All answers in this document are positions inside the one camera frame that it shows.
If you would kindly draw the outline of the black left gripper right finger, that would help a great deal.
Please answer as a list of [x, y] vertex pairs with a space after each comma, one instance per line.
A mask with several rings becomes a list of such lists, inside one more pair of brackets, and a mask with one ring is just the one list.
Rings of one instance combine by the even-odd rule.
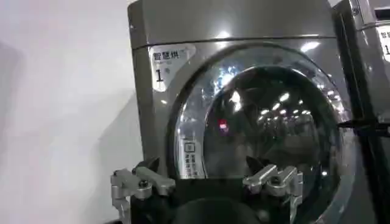
[[244, 177], [243, 187], [250, 195], [264, 195], [279, 200], [279, 206], [287, 206], [287, 223], [294, 223], [298, 207], [303, 202], [303, 173], [295, 166], [279, 167], [270, 161], [251, 156], [246, 163], [252, 175]]

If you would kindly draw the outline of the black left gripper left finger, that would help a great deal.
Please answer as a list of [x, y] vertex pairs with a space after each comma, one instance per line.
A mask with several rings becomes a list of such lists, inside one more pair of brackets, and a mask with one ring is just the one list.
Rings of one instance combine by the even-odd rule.
[[176, 181], [160, 175], [160, 159], [152, 157], [140, 161], [133, 169], [114, 171], [110, 175], [112, 206], [117, 210], [120, 223], [131, 222], [132, 197], [147, 200], [154, 192], [167, 197], [174, 192]]

